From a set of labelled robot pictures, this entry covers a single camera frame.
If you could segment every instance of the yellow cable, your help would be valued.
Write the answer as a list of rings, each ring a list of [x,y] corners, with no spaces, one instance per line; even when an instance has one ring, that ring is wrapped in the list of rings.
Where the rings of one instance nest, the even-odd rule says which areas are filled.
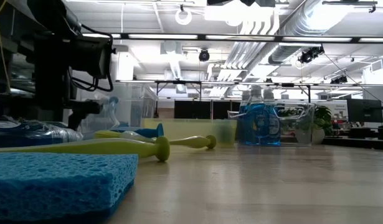
[[[1,10],[3,9],[3,6],[5,5],[5,3],[6,3],[6,0],[4,0],[2,6],[0,7],[0,12],[1,12]],[[1,37],[1,34],[0,34],[0,51],[1,51],[1,54],[2,54],[4,73],[6,74],[6,81],[7,81],[6,92],[7,92],[7,93],[10,93],[10,90],[11,90],[11,87],[10,87],[10,79],[9,79],[9,75],[7,74],[6,62],[4,61],[4,52],[3,52],[3,44],[2,44],[2,37]]]

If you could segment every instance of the table surface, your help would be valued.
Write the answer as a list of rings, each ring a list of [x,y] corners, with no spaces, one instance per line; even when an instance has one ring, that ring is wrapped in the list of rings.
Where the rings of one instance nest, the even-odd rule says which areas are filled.
[[[107,223],[383,223],[383,151],[172,147],[140,160]]]

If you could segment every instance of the blue sponge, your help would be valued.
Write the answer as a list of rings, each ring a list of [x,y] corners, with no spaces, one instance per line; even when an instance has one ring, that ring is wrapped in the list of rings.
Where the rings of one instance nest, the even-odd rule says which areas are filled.
[[[137,155],[0,153],[0,223],[100,222],[133,185]]]

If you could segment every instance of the yellow container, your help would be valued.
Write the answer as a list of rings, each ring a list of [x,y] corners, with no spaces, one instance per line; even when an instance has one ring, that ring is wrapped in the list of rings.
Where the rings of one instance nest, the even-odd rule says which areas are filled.
[[[170,140],[213,135],[218,147],[233,147],[235,142],[235,120],[145,118],[142,119],[141,126],[156,128],[159,123],[164,127],[164,136]]]

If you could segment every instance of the computer monitor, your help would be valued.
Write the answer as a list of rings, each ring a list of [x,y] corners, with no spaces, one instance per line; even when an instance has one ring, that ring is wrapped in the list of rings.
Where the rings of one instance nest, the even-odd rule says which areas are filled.
[[[349,122],[382,123],[382,105],[379,100],[347,99]]]

